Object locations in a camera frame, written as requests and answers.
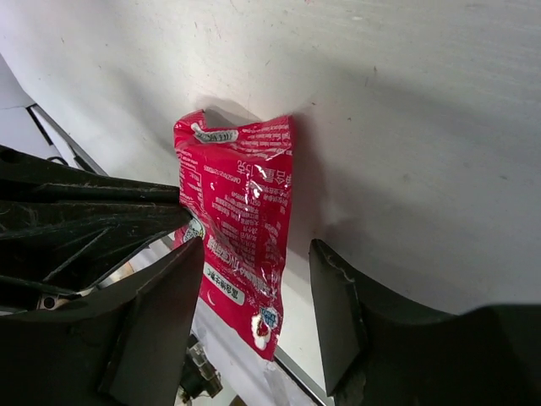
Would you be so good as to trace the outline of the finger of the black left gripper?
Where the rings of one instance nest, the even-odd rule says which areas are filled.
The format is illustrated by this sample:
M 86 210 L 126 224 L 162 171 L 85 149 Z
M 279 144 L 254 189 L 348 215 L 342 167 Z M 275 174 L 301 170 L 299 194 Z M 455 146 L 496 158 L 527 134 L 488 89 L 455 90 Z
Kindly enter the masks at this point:
M 93 288 L 149 244 L 187 224 L 178 204 L 1 203 L 1 309 Z
M 3 145 L 1 199 L 40 203 L 64 200 L 177 203 L 179 188 L 102 176 L 50 162 Z

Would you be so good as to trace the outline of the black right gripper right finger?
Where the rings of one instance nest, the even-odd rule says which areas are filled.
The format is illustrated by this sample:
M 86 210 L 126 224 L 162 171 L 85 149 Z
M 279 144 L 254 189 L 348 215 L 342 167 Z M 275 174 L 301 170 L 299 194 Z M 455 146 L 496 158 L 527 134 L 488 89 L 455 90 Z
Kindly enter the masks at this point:
M 540 308 L 431 309 L 309 247 L 326 393 L 338 405 L 537 405 Z

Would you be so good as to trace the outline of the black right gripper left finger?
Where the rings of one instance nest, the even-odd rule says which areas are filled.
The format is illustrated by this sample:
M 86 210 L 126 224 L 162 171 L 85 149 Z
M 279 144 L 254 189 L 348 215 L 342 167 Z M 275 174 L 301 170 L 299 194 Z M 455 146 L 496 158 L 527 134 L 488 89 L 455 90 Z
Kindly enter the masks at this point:
M 55 310 L 3 316 L 2 404 L 174 404 L 204 256 L 191 239 Z

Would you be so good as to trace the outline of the pink square snack packet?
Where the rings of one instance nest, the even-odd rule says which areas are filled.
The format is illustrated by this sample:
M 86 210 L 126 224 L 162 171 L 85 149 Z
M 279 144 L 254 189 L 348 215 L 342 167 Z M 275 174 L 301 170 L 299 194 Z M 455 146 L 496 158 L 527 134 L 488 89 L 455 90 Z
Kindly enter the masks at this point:
M 193 216 L 175 243 L 204 243 L 199 296 L 262 359 L 283 322 L 281 279 L 292 210 L 290 116 L 212 128 L 202 110 L 173 127 L 179 201 Z

